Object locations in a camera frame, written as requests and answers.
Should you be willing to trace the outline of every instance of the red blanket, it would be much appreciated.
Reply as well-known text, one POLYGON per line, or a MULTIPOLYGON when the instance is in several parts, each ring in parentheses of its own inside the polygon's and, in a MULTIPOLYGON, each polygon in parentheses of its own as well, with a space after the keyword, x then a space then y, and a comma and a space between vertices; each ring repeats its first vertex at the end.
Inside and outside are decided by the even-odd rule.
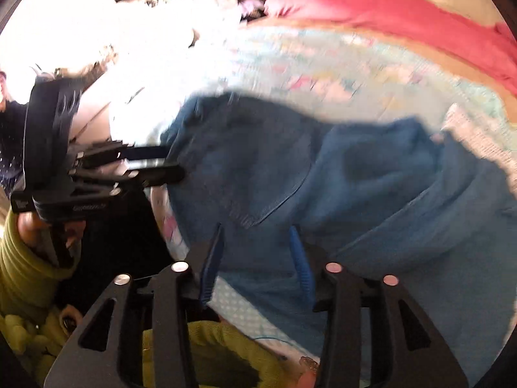
POLYGON ((517 43, 506 24, 481 26, 427 0, 267 0, 266 10, 423 42, 468 61, 517 95, 517 43))

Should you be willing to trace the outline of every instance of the hand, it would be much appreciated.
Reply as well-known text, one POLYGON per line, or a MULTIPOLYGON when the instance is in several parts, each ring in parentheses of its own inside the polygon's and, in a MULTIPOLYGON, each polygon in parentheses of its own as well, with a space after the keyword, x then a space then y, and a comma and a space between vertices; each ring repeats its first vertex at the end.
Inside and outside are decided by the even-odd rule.
POLYGON ((316 375, 318 372, 319 365, 316 361, 303 356, 299 362, 300 366, 303 369, 303 373, 298 379, 296 384, 296 388, 314 388, 316 385, 316 375))
POLYGON ((65 333, 70 336, 83 321, 83 314, 72 305, 67 305, 59 314, 59 323, 65 333))
MULTIPOLYGON (((45 223, 40 219, 35 211, 21 213, 17 219, 18 233, 20 238, 29 248, 35 251, 36 254, 38 246, 40 245, 41 231, 50 228, 50 224, 45 223)), ((86 228, 86 222, 68 222, 65 223, 65 236, 67 237, 66 246, 70 248, 76 241, 81 240, 86 228)))

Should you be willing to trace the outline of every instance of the green sweater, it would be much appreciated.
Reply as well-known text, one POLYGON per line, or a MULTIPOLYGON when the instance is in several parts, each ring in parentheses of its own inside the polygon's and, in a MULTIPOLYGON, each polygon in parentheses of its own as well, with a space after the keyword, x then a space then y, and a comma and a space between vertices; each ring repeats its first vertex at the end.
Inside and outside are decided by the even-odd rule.
MULTIPOLYGON (((23 367, 43 386, 68 335, 53 299, 59 282, 69 278, 81 255, 73 248, 74 264, 56 268, 37 257, 21 240, 17 216, 6 219, 0 243, 0 331, 23 367)), ((277 358, 233 326, 214 322, 189 324, 196 376, 200 384, 220 388, 283 388, 288 383, 277 358)), ((143 335, 144 386, 154 387, 152 332, 143 335)))

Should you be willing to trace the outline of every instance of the blue gripper pad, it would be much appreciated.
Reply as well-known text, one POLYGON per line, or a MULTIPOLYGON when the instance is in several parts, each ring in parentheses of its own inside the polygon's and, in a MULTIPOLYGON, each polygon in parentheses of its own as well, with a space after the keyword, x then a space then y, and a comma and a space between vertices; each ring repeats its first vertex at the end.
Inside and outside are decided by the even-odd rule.
POLYGON ((205 307, 212 299, 212 292, 216 283, 217 273, 224 251, 224 230, 218 225, 214 239, 211 241, 210 251, 201 271, 199 301, 205 307))
POLYGON ((303 300, 312 308, 316 303, 316 282, 296 226, 289 228, 289 247, 303 300))

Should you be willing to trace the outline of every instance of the finger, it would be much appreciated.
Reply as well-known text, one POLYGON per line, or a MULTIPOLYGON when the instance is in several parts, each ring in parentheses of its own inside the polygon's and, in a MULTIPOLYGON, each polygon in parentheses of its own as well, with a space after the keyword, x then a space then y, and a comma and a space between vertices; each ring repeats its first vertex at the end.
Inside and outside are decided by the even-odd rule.
POLYGON ((73 321, 73 328, 78 327, 81 322, 83 321, 83 314, 79 312, 76 308, 74 308, 72 305, 67 305, 59 314, 59 323, 61 325, 61 328, 70 335, 71 331, 67 325, 65 324, 65 320, 72 320, 73 321))
POLYGON ((27 229, 30 231, 38 231, 43 229, 48 229, 50 225, 41 220, 40 216, 36 211, 30 211, 27 213, 21 213, 20 216, 23 216, 25 220, 25 225, 27 229))
POLYGON ((86 222, 70 222, 65 224, 66 246, 70 248, 76 241, 82 239, 86 222))
POLYGON ((296 388, 314 388, 316 385, 316 375, 311 372, 305 372, 302 374, 300 379, 298 379, 298 384, 296 384, 296 388))

